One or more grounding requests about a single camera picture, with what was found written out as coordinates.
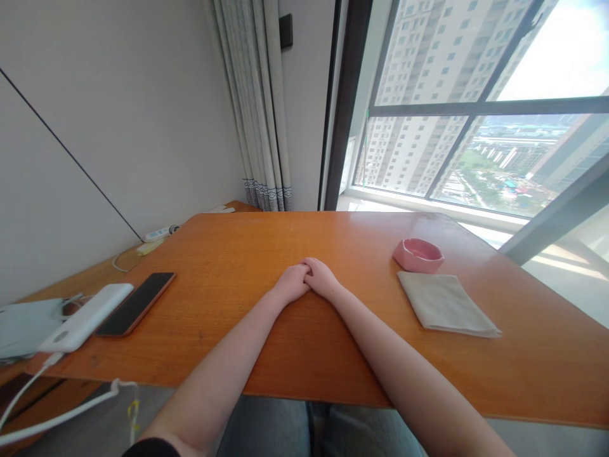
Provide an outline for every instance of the pink bowl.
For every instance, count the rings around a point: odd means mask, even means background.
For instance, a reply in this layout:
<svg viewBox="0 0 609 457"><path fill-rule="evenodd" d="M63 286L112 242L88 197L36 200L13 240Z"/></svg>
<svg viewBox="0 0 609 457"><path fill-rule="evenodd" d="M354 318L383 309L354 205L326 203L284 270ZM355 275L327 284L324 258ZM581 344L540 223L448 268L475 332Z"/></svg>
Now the pink bowl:
<svg viewBox="0 0 609 457"><path fill-rule="evenodd" d="M444 256L435 244L421 238L408 238L400 240L393 252L393 258L404 270L417 273L435 273Z"/></svg>

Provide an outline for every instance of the leg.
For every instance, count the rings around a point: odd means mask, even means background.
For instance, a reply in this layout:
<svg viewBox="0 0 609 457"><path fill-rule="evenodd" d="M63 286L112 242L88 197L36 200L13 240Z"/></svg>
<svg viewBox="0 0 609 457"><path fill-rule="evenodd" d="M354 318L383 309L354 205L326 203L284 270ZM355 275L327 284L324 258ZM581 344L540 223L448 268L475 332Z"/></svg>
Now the leg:
<svg viewBox="0 0 609 457"><path fill-rule="evenodd" d="M419 442L395 409L332 405L324 456L415 456Z"/></svg>
<svg viewBox="0 0 609 457"><path fill-rule="evenodd" d="M241 395L219 457L311 455L309 420L302 401Z"/></svg>

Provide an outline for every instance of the gray curtain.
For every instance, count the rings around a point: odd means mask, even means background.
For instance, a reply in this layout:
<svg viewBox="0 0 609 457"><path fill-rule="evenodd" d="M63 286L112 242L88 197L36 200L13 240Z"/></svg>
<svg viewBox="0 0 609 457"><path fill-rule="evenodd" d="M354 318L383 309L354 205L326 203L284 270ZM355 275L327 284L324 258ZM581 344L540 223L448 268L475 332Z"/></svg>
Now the gray curtain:
<svg viewBox="0 0 609 457"><path fill-rule="evenodd" d="M250 205L291 211L278 0L206 0L220 44Z"/></svg>

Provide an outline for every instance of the orange table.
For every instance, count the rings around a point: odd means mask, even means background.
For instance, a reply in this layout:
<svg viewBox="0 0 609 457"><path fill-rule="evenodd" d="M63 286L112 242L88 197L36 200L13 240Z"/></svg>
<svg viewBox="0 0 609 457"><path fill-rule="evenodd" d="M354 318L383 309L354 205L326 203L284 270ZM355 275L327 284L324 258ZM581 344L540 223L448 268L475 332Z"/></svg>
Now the orange table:
<svg viewBox="0 0 609 457"><path fill-rule="evenodd" d="M437 244L504 333L487 340L423 329L391 258L401 238ZM609 426L609 331L450 218L429 213L204 214L126 277L177 278L127 338L91 338L47 373L175 387L269 290L317 257L488 417ZM44 359L38 355L34 372ZM246 394L388 406L334 309L313 292L278 318Z"/></svg>

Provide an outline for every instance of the sky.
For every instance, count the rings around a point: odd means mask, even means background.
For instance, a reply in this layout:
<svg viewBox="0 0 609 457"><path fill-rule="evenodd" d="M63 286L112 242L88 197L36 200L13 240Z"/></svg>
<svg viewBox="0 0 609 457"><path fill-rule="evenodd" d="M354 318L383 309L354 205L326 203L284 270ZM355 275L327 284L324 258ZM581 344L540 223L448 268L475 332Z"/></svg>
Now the sky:
<svg viewBox="0 0 609 457"><path fill-rule="evenodd" d="M595 96L607 87L609 0L560 0L498 100Z"/></svg>

